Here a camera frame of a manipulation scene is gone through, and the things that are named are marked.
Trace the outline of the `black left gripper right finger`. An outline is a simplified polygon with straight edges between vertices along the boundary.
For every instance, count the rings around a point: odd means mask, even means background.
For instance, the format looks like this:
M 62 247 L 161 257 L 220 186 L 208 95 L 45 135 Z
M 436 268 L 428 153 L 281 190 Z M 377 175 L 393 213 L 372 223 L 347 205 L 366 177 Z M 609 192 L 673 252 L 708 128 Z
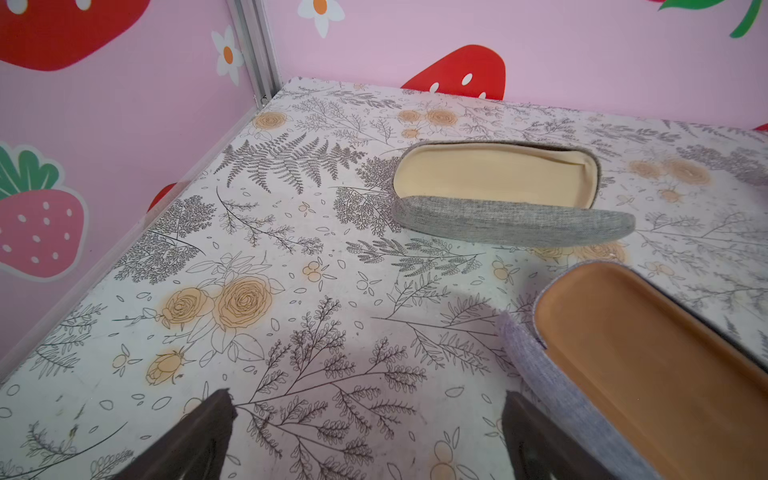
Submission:
M 506 393 L 501 425 L 516 479 L 616 479 L 518 392 Z

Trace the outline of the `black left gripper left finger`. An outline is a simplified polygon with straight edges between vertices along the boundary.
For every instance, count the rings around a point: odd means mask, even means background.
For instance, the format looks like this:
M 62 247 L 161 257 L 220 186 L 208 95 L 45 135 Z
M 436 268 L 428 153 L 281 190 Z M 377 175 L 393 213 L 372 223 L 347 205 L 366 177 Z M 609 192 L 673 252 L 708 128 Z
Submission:
M 218 479 L 236 417 L 229 392 L 219 389 L 115 477 Z

